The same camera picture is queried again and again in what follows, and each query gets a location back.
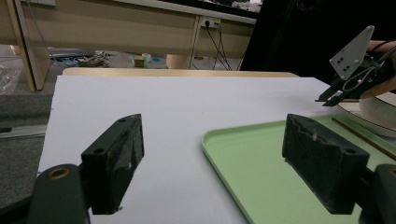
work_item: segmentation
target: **light green plastic tray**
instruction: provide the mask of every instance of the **light green plastic tray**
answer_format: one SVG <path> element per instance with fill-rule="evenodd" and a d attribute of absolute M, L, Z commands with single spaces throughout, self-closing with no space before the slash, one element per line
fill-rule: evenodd
<path fill-rule="evenodd" d="M 395 161 L 360 140 L 332 116 L 313 118 L 370 153 L 368 167 Z M 350 128 L 396 154 L 396 147 L 348 119 Z M 359 223 L 352 215 L 331 215 L 281 155 L 285 120 L 212 130 L 204 134 L 204 152 L 250 223 Z"/>

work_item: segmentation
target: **white bowl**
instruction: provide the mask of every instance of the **white bowl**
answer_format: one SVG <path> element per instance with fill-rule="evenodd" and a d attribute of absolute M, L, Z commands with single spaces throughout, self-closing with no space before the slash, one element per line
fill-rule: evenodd
<path fill-rule="evenodd" d="M 376 97 L 361 99 L 359 107 L 364 119 L 396 130 L 396 94 L 387 92 Z"/>

